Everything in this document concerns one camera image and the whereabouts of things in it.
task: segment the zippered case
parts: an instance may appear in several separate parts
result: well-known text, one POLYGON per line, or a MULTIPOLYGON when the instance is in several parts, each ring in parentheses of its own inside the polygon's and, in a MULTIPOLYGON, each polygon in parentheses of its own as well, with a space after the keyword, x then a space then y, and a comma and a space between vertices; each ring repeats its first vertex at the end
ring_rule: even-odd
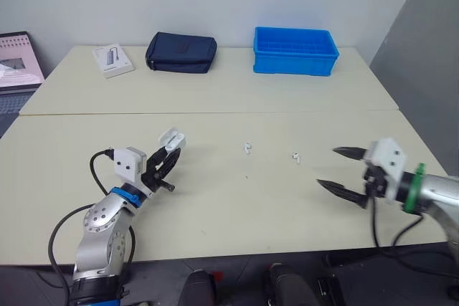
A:
POLYGON ((158 32, 146 50, 145 60, 152 70, 207 73, 216 51, 213 37, 158 32))

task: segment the floor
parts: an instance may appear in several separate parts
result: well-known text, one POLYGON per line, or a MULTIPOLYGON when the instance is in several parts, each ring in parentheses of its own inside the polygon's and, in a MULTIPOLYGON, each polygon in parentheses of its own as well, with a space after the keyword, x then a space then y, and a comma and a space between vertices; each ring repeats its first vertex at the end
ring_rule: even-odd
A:
MULTIPOLYGON (((447 250, 445 243, 423 245, 428 249, 447 250)), ((359 250, 347 250, 348 253, 359 250)), ((331 252, 330 257, 343 252, 331 252)), ((321 299, 317 279, 331 270, 324 266, 327 252, 301 252, 289 254, 259 254, 237 257, 207 257, 157 262, 135 263, 126 289, 130 294, 122 305, 149 301, 155 306, 175 306, 187 276, 195 269, 205 269, 217 276, 220 305, 265 305, 261 291, 261 274, 273 262, 289 264, 301 273, 321 299)), ((437 255, 419 254, 411 258, 415 264, 451 271, 451 261, 437 255)), ((452 280, 412 272, 396 262, 373 256, 352 264, 336 267, 348 306, 406 306, 406 305, 459 305, 448 299, 445 289, 452 280)), ((53 273, 42 276, 58 284, 53 273)), ((24 267, 0 267, 0 305, 61 305, 62 290, 51 288, 36 273, 24 267)))

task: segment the cable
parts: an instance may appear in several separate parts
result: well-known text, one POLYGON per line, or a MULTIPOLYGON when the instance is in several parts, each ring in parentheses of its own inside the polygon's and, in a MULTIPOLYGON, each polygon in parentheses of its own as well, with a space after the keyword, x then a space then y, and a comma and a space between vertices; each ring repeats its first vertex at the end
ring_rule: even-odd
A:
POLYGON ((69 305, 70 290, 69 290, 69 285, 68 285, 67 281, 65 280, 64 274, 62 273, 62 270, 59 268, 59 265, 57 265, 57 263, 56 263, 55 255, 54 255, 54 252, 53 252, 53 246, 54 246, 54 243, 55 243, 56 234, 57 234, 57 231, 59 231, 60 227, 71 216, 75 215, 76 213, 78 213, 80 211, 84 211, 85 209, 89 209, 92 206, 93 206, 92 204, 87 204, 86 206, 77 208, 77 209, 71 211, 66 216, 64 216, 57 223, 56 227, 52 230, 51 236, 49 237, 49 241, 48 241, 48 258, 49 258, 49 261, 51 262, 51 266, 52 266, 53 270, 55 271, 57 277, 59 278, 59 280, 61 282, 61 285, 62 285, 62 288, 64 290, 64 295, 65 295, 65 303, 64 303, 64 305, 65 306, 69 305))
POLYGON ((108 195, 108 192, 107 192, 107 190, 105 190, 105 188, 103 187, 102 183, 100 182, 100 180, 98 178, 98 175, 95 173, 94 161, 98 156, 103 156, 103 155, 107 155, 108 156, 108 154, 110 154, 110 150, 102 150, 100 152, 94 153, 94 155, 89 160, 89 169, 91 170, 91 175, 93 175, 95 183, 99 186, 100 190, 102 190, 104 195, 108 195))
POLYGON ((136 234, 134 233, 134 229, 132 226, 129 226, 129 233, 131 234, 131 252, 129 253, 128 261, 123 268, 123 271, 120 275, 120 289, 118 290, 118 298, 122 297, 123 293, 123 284, 126 280, 126 276, 128 275, 129 269, 131 268, 132 260, 134 258, 134 251, 136 250, 136 234))
POLYGON ((428 268, 425 268, 425 267, 418 267, 418 266, 413 265, 413 264, 411 264, 411 263, 409 263, 409 262, 407 262, 407 261, 402 259, 402 256, 407 256, 409 254, 418 254, 418 253, 419 254, 421 254, 421 253, 436 253, 436 254, 441 254, 442 256, 450 258, 450 255, 446 254, 445 252, 439 252, 439 251, 435 251, 435 250, 429 250, 429 251, 426 251, 426 252, 423 252, 423 251, 405 252, 405 253, 397 252, 398 251, 397 250, 397 242, 410 229, 412 229, 413 227, 417 226, 421 221, 424 220, 424 216, 422 214, 420 214, 420 217, 418 219, 416 219, 416 221, 414 221, 410 225, 408 225, 405 228, 403 228, 403 230, 401 230, 395 236, 394 240, 392 241, 391 252, 386 252, 385 250, 383 250, 382 247, 379 245, 379 240, 378 240, 378 236, 377 236, 377 229, 376 229, 376 220, 377 220, 376 196, 375 195, 371 195, 371 199, 372 199, 372 236, 373 236, 373 242, 374 242, 374 246, 379 249, 379 252, 383 256, 385 256, 387 258, 390 258, 390 259, 396 259, 403 267, 411 269, 411 270, 413 270, 415 272, 421 272, 421 273, 424 273, 424 274, 431 274, 431 275, 436 275, 436 276, 450 277, 450 278, 453 278, 453 279, 459 279, 459 275, 457 275, 457 274, 452 274, 452 273, 449 273, 449 272, 439 272, 437 270, 428 269, 428 268))
POLYGON ((50 281, 48 281, 47 279, 45 279, 45 278, 40 274, 40 272, 35 272, 35 274, 37 274, 38 278, 41 279, 41 280, 43 281, 43 283, 45 283, 46 285, 50 286, 51 288, 63 288, 63 286, 57 286, 57 285, 52 284, 50 281))

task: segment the blue plastic bin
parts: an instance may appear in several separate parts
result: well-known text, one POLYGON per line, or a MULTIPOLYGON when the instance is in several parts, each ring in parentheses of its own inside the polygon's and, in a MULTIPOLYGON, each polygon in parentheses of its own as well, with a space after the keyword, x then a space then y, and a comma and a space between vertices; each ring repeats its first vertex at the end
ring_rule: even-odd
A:
POLYGON ((330 75, 339 53, 327 30, 256 27, 256 73, 330 75))

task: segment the white product box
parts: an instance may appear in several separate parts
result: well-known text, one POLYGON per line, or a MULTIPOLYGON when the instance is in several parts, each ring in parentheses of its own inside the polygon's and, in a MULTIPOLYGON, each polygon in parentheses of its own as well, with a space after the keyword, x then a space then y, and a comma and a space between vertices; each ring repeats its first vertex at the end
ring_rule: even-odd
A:
POLYGON ((136 69, 123 48, 117 43, 95 48, 93 55, 105 78, 115 77, 136 69))

